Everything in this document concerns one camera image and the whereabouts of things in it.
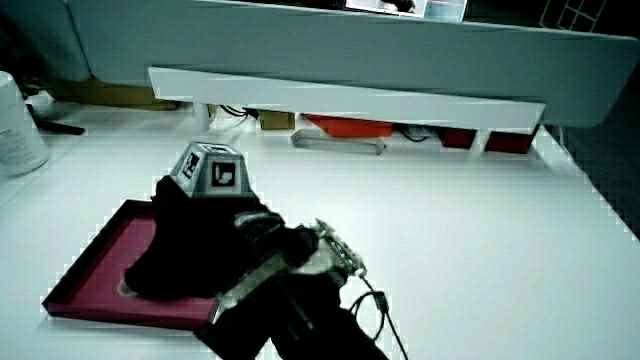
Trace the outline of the person's right hand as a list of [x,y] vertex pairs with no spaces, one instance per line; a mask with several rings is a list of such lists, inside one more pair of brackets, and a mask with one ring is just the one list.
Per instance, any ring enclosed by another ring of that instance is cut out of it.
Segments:
[[244,157],[191,142],[152,198],[156,230],[125,270],[123,296],[240,300],[280,274],[363,275],[362,258],[324,221],[287,226],[249,184]]

